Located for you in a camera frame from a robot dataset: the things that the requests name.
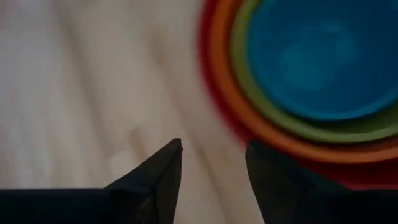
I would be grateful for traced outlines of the blue plastic bowl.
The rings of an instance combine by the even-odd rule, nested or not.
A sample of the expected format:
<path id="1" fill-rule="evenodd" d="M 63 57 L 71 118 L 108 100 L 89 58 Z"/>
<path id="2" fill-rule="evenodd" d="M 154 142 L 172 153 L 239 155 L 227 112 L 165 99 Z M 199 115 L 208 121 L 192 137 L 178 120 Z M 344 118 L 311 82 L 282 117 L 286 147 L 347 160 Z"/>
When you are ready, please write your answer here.
<path id="1" fill-rule="evenodd" d="M 297 116 L 354 119 L 398 100 L 398 0 L 261 0 L 247 47 L 266 95 Z"/>

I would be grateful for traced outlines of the green plastic bowl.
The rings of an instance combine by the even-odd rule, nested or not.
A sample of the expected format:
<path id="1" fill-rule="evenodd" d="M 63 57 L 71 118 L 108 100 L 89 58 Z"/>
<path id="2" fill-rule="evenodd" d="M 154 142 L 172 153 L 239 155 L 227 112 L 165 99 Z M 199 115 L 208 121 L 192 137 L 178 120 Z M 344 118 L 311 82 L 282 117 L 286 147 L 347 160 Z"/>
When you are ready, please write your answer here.
<path id="1" fill-rule="evenodd" d="M 237 114 L 254 131 L 282 128 L 296 136 L 321 142 L 366 142 L 398 135 L 398 103 L 365 118 L 331 123 L 310 122 L 290 115 L 263 94 L 246 58 L 246 30 L 249 19 L 260 0 L 241 3 L 230 36 L 230 57 L 233 73 L 244 93 Z"/>

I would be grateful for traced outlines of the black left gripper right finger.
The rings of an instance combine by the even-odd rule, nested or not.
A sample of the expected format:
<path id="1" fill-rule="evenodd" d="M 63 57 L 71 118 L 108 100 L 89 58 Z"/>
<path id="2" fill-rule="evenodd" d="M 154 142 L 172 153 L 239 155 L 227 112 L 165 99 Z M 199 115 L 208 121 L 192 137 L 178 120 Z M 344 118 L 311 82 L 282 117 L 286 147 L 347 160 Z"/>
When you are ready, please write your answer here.
<path id="1" fill-rule="evenodd" d="M 265 224 L 398 224 L 398 190 L 351 190 L 256 140 L 245 159 Z"/>

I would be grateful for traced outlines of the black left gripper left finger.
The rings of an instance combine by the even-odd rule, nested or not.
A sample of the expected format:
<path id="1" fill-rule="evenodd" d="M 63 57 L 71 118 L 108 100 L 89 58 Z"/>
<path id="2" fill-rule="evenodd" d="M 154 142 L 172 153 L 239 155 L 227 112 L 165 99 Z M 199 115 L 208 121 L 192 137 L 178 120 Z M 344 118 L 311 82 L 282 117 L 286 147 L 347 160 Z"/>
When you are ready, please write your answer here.
<path id="1" fill-rule="evenodd" d="M 182 151 L 173 139 L 103 188 L 0 189 L 0 224 L 173 224 Z"/>

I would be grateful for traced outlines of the large orange plastic bowl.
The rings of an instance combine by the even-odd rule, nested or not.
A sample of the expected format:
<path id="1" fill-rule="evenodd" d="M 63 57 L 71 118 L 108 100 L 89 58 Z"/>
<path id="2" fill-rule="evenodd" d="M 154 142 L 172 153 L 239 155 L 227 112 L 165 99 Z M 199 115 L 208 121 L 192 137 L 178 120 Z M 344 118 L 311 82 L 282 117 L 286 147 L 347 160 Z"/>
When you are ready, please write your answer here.
<path id="1" fill-rule="evenodd" d="M 227 36 L 238 7 L 242 5 L 242 0 L 215 0 L 205 35 L 210 75 L 217 93 L 232 113 L 233 121 L 241 124 L 250 137 L 257 137 L 283 152 L 304 159 L 339 164 L 398 159 L 398 137 L 363 144 L 316 144 L 283 132 L 255 111 L 233 78 L 231 59 L 227 54 Z"/>

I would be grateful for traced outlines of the large red plastic bowl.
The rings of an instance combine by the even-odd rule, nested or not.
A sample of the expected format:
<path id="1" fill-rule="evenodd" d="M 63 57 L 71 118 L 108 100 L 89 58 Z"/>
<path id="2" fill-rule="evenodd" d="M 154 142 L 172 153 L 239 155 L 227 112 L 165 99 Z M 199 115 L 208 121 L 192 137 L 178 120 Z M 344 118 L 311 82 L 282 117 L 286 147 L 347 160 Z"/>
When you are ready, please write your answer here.
<path id="1" fill-rule="evenodd" d="M 210 69 L 208 68 L 209 61 L 206 58 L 207 49 L 205 35 L 208 33 L 207 25 L 209 24 L 210 14 L 213 12 L 214 6 L 215 0 L 202 0 L 202 9 L 197 31 L 197 47 L 198 58 L 200 60 L 199 64 L 201 78 L 205 83 L 207 92 L 213 104 L 218 109 L 219 119 L 221 119 L 228 129 L 233 132 L 233 134 L 238 138 L 238 141 L 247 143 L 248 141 L 255 139 L 262 142 L 257 137 L 250 137 L 249 134 L 243 130 L 243 126 L 241 124 L 233 121 L 232 113 L 226 108 L 226 103 L 221 99 L 221 95 L 217 93 L 217 89 L 215 88 L 211 78 Z M 287 152 L 283 153 L 292 156 L 294 159 L 301 162 L 305 167 L 314 170 L 319 174 L 325 175 L 326 177 L 333 179 L 351 189 L 398 189 L 398 159 L 389 159 L 385 161 L 367 162 L 361 164 L 339 164 L 318 162 L 310 159 L 304 159 Z"/>

